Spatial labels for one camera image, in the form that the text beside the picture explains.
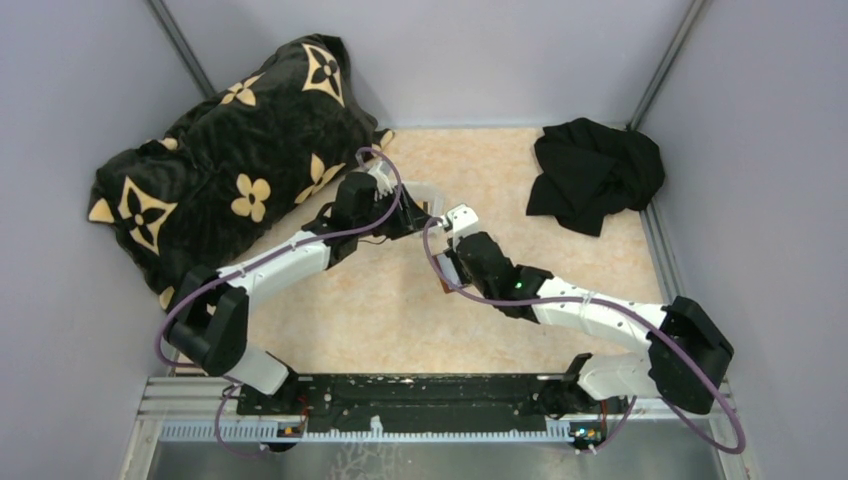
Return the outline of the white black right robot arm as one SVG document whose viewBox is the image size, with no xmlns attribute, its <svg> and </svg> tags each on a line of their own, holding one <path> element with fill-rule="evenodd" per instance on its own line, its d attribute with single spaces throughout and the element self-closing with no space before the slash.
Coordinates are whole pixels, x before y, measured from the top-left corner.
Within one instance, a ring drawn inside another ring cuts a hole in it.
<svg viewBox="0 0 848 480">
<path fill-rule="evenodd" d="M 662 398 L 687 413 L 714 405 L 734 349 L 701 305 L 628 302 L 570 284 L 552 272 L 513 263 L 486 232 L 451 242 L 432 257 L 444 286 L 472 286 L 511 318 L 566 327 L 610 341 L 619 355 L 587 354 L 572 364 L 563 398 L 576 412 L 618 396 Z"/>
</svg>

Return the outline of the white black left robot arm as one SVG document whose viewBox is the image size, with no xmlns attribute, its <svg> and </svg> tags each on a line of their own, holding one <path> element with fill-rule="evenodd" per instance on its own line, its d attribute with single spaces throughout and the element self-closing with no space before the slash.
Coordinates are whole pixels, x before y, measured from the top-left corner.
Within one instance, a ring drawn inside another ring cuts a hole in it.
<svg viewBox="0 0 848 480">
<path fill-rule="evenodd" d="M 300 399 L 298 375 L 249 341 L 255 309 L 346 259 L 361 238 L 417 234 L 443 207 L 443 193 L 430 184 L 400 182 L 380 170 L 351 173 L 334 200 L 280 245 L 230 267 L 191 270 L 171 303 L 161 339 L 205 373 L 249 386 L 273 412 L 288 413 Z"/>
</svg>

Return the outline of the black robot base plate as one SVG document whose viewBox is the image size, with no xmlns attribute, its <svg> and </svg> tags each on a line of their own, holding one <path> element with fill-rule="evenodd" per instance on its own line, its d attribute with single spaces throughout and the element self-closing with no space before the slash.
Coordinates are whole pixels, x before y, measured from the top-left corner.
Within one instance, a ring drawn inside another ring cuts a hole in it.
<svg viewBox="0 0 848 480">
<path fill-rule="evenodd" d="M 569 375 L 307 374 L 272 395 L 246 386 L 243 416 L 294 415 L 309 433 L 369 430 L 378 418 L 387 433 L 543 432 L 549 420 L 570 415 L 620 414 L 621 397 L 593 400 Z"/>
</svg>

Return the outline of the white plastic card box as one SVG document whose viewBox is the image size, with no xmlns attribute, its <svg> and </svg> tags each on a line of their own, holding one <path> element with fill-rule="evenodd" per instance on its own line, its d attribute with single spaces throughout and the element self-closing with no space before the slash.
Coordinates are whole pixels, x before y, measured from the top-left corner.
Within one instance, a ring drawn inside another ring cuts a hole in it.
<svg viewBox="0 0 848 480">
<path fill-rule="evenodd" d="M 445 194 L 427 182 L 405 181 L 404 188 L 412 201 L 430 216 L 440 217 L 445 212 Z"/>
</svg>

